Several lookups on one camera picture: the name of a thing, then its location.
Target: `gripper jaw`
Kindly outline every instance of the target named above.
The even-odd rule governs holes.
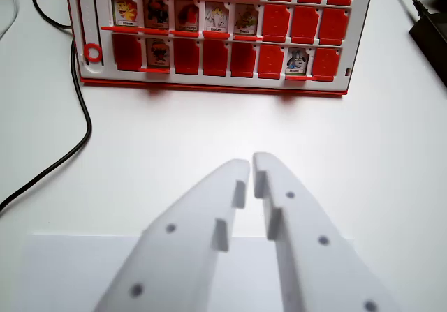
[[[254,155],[255,197],[277,249],[285,312],[398,312],[300,180],[275,156]]]
[[[228,250],[249,171],[247,161],[227,162],[158,217],[95,311],[206,311],[217,255]]]

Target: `white table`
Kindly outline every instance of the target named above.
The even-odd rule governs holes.
[[[19,2],[0,41],[0,199],[85,131],[71,37]],[[0,0],[0,24],[9,3]],[[66,0],[39,3],[69,23]],[[9,311],[28,234],[138,234],[215,167],[255,151],[288,164],[404,311],[445,309],[447,91],[411,25],[399,0],[371,0],[340,99],[85,87],[89,144],[0,218],[0,311]],[[251,190],[236,236],[265,234]]]

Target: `character card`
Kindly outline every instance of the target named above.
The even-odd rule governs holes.
[[[309,55],[304,48],[290,48],[287,58],[287,75],[306,75]]]
[[[169,46],[166,45],[164,40],[158,38],[147,38],[146,52],[148,68],[170,67]]]
[[[112,9],[115,26],[138,26],[137,3],[133,0],[112,0]]]
[[[256,35],[258,29],[258,11],[254,5],[236,4],[234,34]]]
[[[164,0],[143,0],[145,7],[145,27],[169,29],[168,5]]]
[[[206,31],[228,31],[228,15],[230,11],[224,3],[210,3],[205,5],[205,30]]]
[[[175,30],[198,30],[198,7],[193,0],[175,0]]]

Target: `guess who game board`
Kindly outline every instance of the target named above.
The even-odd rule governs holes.
[[[85,83],[345,94],[369,0],[68,0]]]

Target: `cartoon dog picture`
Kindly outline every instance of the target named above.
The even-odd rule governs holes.
[[[287,61],[287,73],[303,75],[306,73],[307,57],[302,50],[292,50],[291,57]]]
[[[146,26],[168,28],[168,5],[163,0],[145,0]]]
[[[132,0],[113,0],[115,24],[133,26],[137,19],[137,6]]]
[[[228,13],[219,6],[211,5],[206,9],[205,28],[212,31],[223,31],[224,29],[226,31],[228,27]]]

